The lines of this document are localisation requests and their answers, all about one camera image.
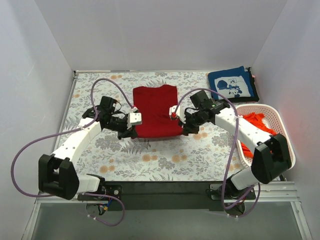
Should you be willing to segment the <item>dark red t-shirt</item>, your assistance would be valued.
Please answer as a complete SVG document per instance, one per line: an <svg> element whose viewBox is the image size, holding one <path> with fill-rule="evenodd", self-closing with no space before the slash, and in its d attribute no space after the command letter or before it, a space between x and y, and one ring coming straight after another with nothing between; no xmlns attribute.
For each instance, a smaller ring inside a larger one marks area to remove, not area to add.
<svg viewBox="0 0 320 240"><path fill-rule="evenodd" d="M178 103L176 86L140 86L133 89L133 103L142 115L142 124L135 127L139 138L166 138L183 132L178 120L172 120L170 108Z"/></svg>

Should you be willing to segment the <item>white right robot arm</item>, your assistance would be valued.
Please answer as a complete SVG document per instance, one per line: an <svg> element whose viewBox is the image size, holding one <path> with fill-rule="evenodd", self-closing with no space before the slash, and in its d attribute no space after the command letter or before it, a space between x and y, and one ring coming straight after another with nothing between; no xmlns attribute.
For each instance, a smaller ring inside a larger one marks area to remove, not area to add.
<svg viewBox="0 0 320 240"><path fill-rule="evenodd" d="M240 117L229 100L209 98L205 88L195 89L190 99L193 113L181 109L179 104L169 109L170 118L179 120L183 135L197 134L201 125L212 123L233 134L253 153L250 167L224 178L218 189L221 196L237 199L249 187L268 184L292 168L289 140L283 134L272 135L259 129Z"/></svg>

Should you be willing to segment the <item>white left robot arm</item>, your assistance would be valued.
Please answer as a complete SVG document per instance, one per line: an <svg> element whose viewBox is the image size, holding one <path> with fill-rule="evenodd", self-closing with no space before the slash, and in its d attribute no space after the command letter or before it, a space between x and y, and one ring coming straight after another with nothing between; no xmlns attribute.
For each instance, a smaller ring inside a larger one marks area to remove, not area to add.
<svg viewBox="0 0 320 240"><path fill-rule="evenodd" d="M107 129L117 132L118 139L137 135L136 125L142 124L142 114L136 107L123 118L118 117L117 100L103 96L100 104L85 111L67 140L50 155L38 161L38 188L41 192L71 200L78 194L89 193L95 200L106 196L104 178L95 174L78 174L75 166L89 143Z"/></svg>

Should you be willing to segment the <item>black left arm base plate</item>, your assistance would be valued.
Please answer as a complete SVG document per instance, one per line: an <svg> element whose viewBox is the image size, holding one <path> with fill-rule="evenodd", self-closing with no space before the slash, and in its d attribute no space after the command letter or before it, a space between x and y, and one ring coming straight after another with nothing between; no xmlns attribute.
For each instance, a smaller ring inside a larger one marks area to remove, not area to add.
<svg viewBox="0 0 320 240"><path fill-rule="evenodd" d="M122 194L122 186L115 184L100 184L97 191L91 192L90 194L108 195L120 199ZM108 201L110 198L105 196L79 194L76 199L78 201Z"/></svg>

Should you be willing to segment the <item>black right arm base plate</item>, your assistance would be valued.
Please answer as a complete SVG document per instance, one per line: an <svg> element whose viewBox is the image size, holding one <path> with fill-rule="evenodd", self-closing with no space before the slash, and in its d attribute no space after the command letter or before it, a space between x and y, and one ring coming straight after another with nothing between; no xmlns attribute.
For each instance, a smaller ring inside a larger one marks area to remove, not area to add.
<svg viewBox="0 0 320 240"><path fill-rule="evenodd" d="M225 200L238 200L242 197L249 188L245 188L242 190L230 190L227 186L224 191L224 199ZM212 183L205 190L206 195L212 200L221 200L222 198L222 182ZM245 200L255 200L256 193L253 189L244 197Z"/></svg>

